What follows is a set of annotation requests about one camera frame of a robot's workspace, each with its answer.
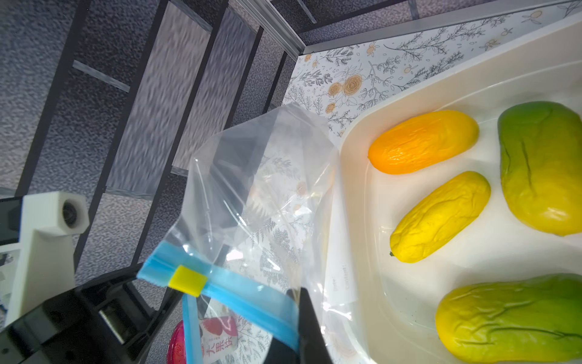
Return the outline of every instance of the toy fruit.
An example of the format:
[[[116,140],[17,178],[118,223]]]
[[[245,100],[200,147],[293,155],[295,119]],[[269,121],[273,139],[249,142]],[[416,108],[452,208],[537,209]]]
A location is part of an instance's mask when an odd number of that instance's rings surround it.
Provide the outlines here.
[[[499,117],[501,185],[511,212],[534,229],[582,232],[582,122],[562,104],[516,105]]]
[[[582,276],[474,284],[440,302],[436,330],[469,363],[582,358]]]
[[[477,172],[458,175],[425,197],[390,236],[392,254],[405,263],[426,258],[475,220],[491,196]]]
[[[388,130],[372,144],[368,158],[387,174],[405,174],[442,162],[471,148],[479,126],[460,111],[435,111]]]

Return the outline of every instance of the floral patterned paper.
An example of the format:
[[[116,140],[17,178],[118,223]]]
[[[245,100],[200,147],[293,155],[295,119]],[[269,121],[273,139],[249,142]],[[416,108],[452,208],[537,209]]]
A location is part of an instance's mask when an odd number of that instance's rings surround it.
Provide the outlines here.
[[[582,10],[582,1],[350,45],[299,57],[283,103],[327,117],[339,144],[378,102],[463,61]]]

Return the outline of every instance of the plastic zipper bag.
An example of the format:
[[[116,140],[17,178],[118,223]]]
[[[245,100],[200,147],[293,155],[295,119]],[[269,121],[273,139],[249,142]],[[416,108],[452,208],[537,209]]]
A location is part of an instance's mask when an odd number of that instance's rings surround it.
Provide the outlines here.
[[[322,320],[337,166],[327,121],[295,104],[213,136],[138,277],[215,299],[297,351],[302,286]]]

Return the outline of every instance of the white plastic tray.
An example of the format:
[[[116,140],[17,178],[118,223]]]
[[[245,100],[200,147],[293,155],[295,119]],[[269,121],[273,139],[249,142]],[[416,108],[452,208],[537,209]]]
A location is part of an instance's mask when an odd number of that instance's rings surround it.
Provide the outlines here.
[[[378,363],[461,363],[441,344],[434,315],[452,289],[547,273],[582,274],[582,234],[533,230],[509,211],[501,191],[497,118],[527,101],[560,102],[582,114],[582,13],[469,60],[362,114],[340,147],[344,197],[371,357]],[[369,163],[370,144],[391,127],[439,109],[463,111],[480,126],[477,144],[408,175]],[[420,200],[464,171],[491,184],[481,215],[414,264],[389,255],[390,234]]]

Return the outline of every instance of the orange plastic mango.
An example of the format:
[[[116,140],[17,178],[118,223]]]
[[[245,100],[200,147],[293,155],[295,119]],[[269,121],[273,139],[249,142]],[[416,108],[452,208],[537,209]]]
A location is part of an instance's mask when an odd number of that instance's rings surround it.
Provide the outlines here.
[[[409,119],[388,130],[370,146],[372,165],[387,174],[406,174],[452,158],[475,145],[479,126],[453,110]]]

